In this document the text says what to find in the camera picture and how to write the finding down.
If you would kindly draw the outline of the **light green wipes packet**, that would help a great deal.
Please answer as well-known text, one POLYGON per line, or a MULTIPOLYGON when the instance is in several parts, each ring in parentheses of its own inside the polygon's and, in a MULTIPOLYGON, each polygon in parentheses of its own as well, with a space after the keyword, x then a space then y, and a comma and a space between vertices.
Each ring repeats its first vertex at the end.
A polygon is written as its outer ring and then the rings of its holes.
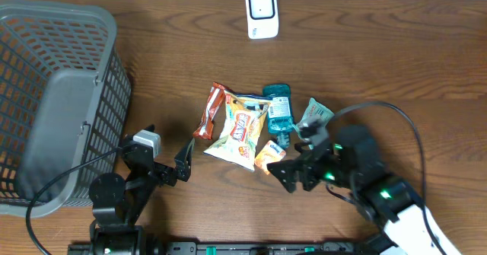
MULTIPOLYGON (((330 109, 328 109, 327 107, 325 107, 323 104, 319 103, 318 101, 316 101, 312 97, 309 101, 309 104, 308 104, 306 110, 304 111, 304 114, 303 114, 300 122, 302 122, 304 120, 308 120, 311 117, 314 119, 320 118, 322 121, 324 121, 324 124, 326 126, 326 124, 331 120, 331 118, 333 116, 334 116, 333 111, 331 111, 330 109)), ((296 130, 298 137, 301 139, 299 132, 298 132, 298 124, 299 123, 294 125, 294 129, 296 130)), ((309 149, 313 148, 313 146, 310 143, 307 143, 303 140, 301 140, 301 141, 308 144, 309 149)))

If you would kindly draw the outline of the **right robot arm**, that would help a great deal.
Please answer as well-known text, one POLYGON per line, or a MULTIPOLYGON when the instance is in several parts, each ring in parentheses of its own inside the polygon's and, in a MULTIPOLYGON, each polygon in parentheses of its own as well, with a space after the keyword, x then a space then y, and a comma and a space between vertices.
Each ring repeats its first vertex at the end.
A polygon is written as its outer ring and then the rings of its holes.
POLYGON ((289 193, 297 183, 306 191, 319 183, 348 189, 345 201, 373 222, 391 247, 405 254, 459 253, 425 200, 403 177, 388 170, 367 127, 346 126, 335 141, 323 129, 310 143, 313 148, 297 158, 267 166, 289 193))

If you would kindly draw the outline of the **orange tissue pack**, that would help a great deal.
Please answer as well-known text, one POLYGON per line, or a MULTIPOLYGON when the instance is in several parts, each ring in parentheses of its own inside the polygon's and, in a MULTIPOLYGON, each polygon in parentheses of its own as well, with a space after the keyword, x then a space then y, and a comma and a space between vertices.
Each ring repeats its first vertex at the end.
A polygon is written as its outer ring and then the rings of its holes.
POLYGON ((269 140, 255 157, 254 164, 269 175, 268 164, 281 161, 285 156, 286 151, 274 141, 269 140))

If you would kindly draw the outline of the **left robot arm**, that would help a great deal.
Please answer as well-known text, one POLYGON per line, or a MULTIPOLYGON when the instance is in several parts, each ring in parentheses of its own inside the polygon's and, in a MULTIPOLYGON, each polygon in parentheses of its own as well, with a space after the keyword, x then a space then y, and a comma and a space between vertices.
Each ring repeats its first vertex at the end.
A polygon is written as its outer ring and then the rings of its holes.
POLYGON ((161 153, 161 137, 153 125, 123 138, 117 151, 130 170, 129 176, 105 173, 89 188, 94 216, 89 254, 166 253, 161 241, 136 222, 156 188, 188 181, 194 145, 195 140, 190 139, 171 167, 155 160, 161 153))

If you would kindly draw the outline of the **teal mouthwash bottle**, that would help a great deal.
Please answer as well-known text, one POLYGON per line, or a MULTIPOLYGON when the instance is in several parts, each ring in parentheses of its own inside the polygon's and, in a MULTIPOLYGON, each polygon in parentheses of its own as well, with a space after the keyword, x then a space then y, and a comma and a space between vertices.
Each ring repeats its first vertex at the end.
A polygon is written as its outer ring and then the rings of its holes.
POLYGON ((263 88, 263 96, 272 101, 267 114, 268 132, 275 136, 281 148, 287 149, 290 145, 290 134, 294 130, 291 89, 287 84, 270 84, 263 88))

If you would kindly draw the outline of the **red brown snack bar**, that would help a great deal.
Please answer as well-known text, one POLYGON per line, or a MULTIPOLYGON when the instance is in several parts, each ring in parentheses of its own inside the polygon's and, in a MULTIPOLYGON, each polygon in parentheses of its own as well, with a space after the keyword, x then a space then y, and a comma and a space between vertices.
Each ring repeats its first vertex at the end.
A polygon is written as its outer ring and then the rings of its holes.
POLYGON ((214 118, 219 111, 220 106, 225 99, 225 92, 231 89, 225 85, 214 82, 206 101, 205 109, 203 110, 202 118, 199 126, 193 133, 193 136, 198 139, 212 139, 212 132, 214 128, 214 118))

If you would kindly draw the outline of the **yellow snack bag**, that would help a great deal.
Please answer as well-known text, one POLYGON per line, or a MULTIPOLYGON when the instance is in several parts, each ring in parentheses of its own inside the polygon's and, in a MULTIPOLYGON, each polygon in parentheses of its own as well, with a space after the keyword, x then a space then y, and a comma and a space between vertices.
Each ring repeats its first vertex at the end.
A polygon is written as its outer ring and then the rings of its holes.
POLYGON ((254 171, 256 146, 271 102, 267 97, 225 91, 223 130, 203 153, 254 171))

